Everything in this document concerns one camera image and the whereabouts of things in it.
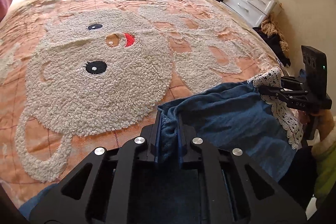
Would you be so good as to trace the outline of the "person right hand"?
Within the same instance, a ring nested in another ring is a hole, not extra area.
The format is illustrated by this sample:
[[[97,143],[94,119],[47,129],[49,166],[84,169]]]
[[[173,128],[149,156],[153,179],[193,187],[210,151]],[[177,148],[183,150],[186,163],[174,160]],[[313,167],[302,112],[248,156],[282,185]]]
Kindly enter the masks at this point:
[[[318,114],[313,114],[313,116],[318,118],[319,143],[313,146],[312,154],[317,156],[335,144],[335,117],[330,110],[320,110]]]

